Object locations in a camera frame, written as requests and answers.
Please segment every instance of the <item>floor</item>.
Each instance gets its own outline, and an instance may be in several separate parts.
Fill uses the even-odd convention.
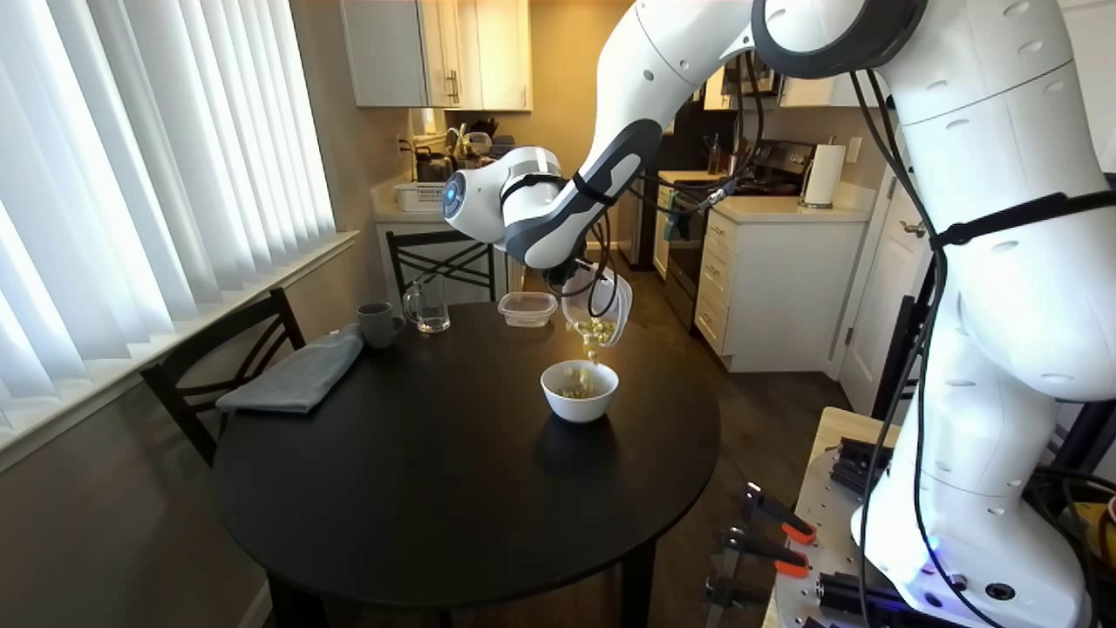
[[[709,622],[705,579],[712,553],[725,542],[741,513],[744,480],[759,480],[769,496],[792,503],[807,467],[818,420],[826,404],[849,407],[840,387],[820,373],[763,373],[730,377],[697,332],[687,332],[663,296],[656,271],[623,275],[635,287],[633,321],[659,327],[671,343],[691,351],[721,404],[721,458],[697,505],[659,538],[656,586],[654,586],[654,628],[697,628]],[[763,616],[763,589],[770,586],[770,564],[748,558],[744,589],[756,603],[744,603],[721,615],[725,628],[751,628]],[[608,570],[577,586],[455,615],[455,628],[615,628],[621,616],[621,570]],[[341,628],[436,628],[429,615],[354,609],[339,607]]]

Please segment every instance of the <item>black chair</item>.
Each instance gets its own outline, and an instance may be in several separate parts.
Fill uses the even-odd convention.
[[[487,291],[497,303],[497,250],[485,239],[470,239],[456,230],[396,232],[389,230],[396,291],[406,301],[412,281],[444,275]]]
[[[142,370],[186,439],[207,463],[215,458],[215,398],[268,370],[280,349],[306,344],[284,291],[268,291],[234,314],[214,321]]]

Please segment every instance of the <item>window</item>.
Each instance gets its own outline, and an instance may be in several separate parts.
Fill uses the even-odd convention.
[[[291,4],[0,4],[0,445],[333,239]]]

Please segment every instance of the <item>cup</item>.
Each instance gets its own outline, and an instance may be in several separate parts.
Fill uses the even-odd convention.
[[[420,336],[440,336],[449,327],[449,308],[446,308],[440,279],[415,281],[406,294],[406,308],[408,308],[408,316],[415,321]]]
[[[368,303],[361,308],[356,327],[369,349],[389,349],[398,336],[398,316],[389,303]]]

